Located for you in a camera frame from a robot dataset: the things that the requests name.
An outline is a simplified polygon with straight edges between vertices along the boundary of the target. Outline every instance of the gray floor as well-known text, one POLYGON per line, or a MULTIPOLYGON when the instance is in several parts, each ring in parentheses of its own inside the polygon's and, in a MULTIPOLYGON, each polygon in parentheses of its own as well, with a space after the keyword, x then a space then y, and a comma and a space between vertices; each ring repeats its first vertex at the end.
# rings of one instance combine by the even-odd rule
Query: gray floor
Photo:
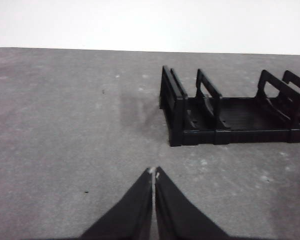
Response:
POLYGON ((162 65, 189 95, 197 68, 229 97, 300 76, 300 56, 0 48, 0 240, 79 236, 149 166, 231 235, 300 240, 300 143, 169 147, 162 65))

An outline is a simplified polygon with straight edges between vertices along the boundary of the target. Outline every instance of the black plastic rack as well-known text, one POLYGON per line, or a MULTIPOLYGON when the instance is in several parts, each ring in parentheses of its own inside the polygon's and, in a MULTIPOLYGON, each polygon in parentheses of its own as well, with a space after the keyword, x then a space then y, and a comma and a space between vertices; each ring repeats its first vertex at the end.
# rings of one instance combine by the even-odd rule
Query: black plastic rack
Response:
POLYGON ((289 83, 300 89, 300 77, 291 71, 280 80, 263 70, 255 97, 223 97, 198 69, 196 95, 188 97, 175 70, 163 66, 159 105, 170 145, 299 143, 300 92, 289 83), (279 91, 276 97, 267 96, 266 83, 279 91))

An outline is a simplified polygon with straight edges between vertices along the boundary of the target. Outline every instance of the white wall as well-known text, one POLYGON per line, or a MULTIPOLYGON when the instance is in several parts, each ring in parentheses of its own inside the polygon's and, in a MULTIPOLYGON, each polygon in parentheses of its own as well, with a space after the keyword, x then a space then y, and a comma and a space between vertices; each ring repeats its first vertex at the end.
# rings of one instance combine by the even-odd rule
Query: white wall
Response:
POLYGON ((0 0, 0 47, 300 55, 300 0, 0 0))

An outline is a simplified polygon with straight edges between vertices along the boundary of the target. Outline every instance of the debris speck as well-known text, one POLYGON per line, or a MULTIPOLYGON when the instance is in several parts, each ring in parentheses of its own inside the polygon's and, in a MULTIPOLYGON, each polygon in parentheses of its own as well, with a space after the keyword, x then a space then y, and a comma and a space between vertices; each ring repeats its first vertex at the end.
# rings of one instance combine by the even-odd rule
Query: debris speck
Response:
POLYGON ((288 156, 288 154, 285 153, 285 152, 280 152, 280 155, 283 156, 283 157, 287 157, 288 156))

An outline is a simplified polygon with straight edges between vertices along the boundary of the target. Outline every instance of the black plastic tray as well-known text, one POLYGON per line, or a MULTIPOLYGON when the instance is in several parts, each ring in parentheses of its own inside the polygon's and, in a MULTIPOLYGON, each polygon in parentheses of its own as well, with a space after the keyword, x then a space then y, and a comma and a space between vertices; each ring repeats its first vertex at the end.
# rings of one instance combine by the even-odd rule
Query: black plastic tray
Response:
POLYGON ((280 80, 263 70, 255 97, 223 97, 198 69, 196 95, 188 97, 174 69, 162 68, 160 108, 171 146, 300 142, 300 77, 285 71, 280 80), (268 97, 266 83, 278 89, 268 97))

